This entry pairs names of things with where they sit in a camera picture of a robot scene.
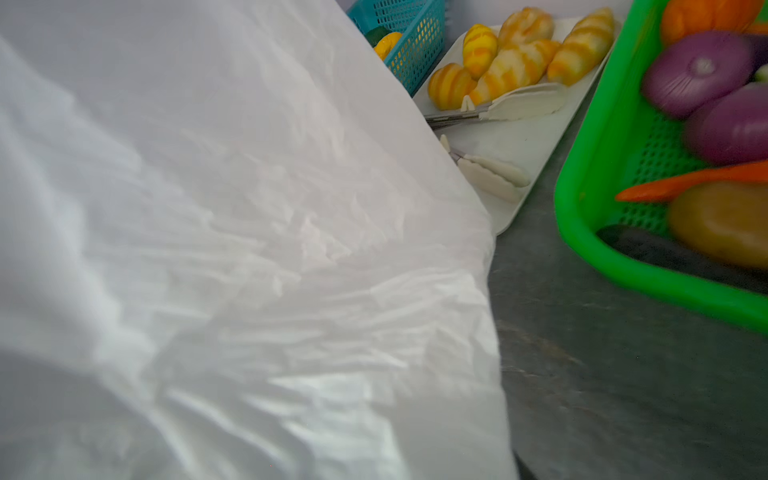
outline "white plate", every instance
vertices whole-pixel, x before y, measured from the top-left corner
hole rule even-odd
[[[582,17],[556,19],[552,39],[563,41],[576,25],[576,22],[581,19]],[[492,27],[492,29],[498,34],[500,27],[499,25]],[[620,30],[621,23],[616,21],[614,38],[619,35]],[[463,45],[464,35],[454,42],[435,69],[452,62],[462,65]],[[584,96],[597,78],[597,73],[602,70],[606,61],[607,56],[600,66],[589,72],[577,84],[570,86],[565,105],[553,114],[517,121],[488,121],[456,125],[436,132],[437,134],[445,134],[451,145],[455,145],[459,150],[500,161],[513,161],[531,176],[531,184],[521,189],[523,198],[516,205],[499,200],[475,188],[480,200],[491,214],[493,231],[496,235],[507,230],[515,215],[518,214],[520,206],[528,198],[528,193],[538,179],[538,175],[544,169],[555,147],[558,146],[560,137],[563,136],[568,124],[571,123],[571,119],[576,115],[579,105],[581,105]],[[546,75],[541,81],[547,81]],[[429,100],[428,83],[428,81],[424,82],[424,85],[414,95],[413,101],[423,114],[438,113],[439,110]]]

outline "white plastic bag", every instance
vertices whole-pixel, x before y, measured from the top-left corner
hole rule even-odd
[[[334,0],[0,32],[0,478],[515,477],[488,218]]]

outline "gray countertop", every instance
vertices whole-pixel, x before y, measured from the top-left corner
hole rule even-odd
[[[768,478],[766,338],[616,286],[558,234],[589,99],[489,277],[515,449],[539,480]]]

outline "blue basket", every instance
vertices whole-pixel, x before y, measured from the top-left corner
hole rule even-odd
[[[445,44],[445,0],[358,0],[349,17],[363,34],[381,25],[402,33],[384,63],[413,96]]]

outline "yellow fruit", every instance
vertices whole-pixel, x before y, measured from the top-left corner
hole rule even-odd
[[[508,91],[538,83],[559,48],[559,41],[536,40],[501,50],[480,77],[475,90],[469,92],[469,97],[475,105],[480,105]]]
[[[458,110],[462,100],[478,82],[469,70],[458,63],[449,63],[432,74],[427,86],[429,99],[440,110]]]
[[[472,78],[480,78],[496,58],[498,42],[493,31],[485,25],[473,25],[464,36],[464,68]]]
[[[498,46],[508,48],[535,40],[549,40],[553,33],[552,15],[540,8],[525,7],[505,20],[498,32]]]
[[[549,81],[571,86],[597,67],[614,43],[614,14],[600,8],[581,19],[547,69]]]
[[[400,41],[400,38],[402,37],[402,33],[399,31],[393,31],[392,33],[388,34],[386,37],[379,40],[379,43],[376,44],[376,47],[373,48],[373,51],[376,52],[376,54],[379,56],[379,58],[384,61],[387,55],[392,51],[392,49],[397,45],[397,42]]]

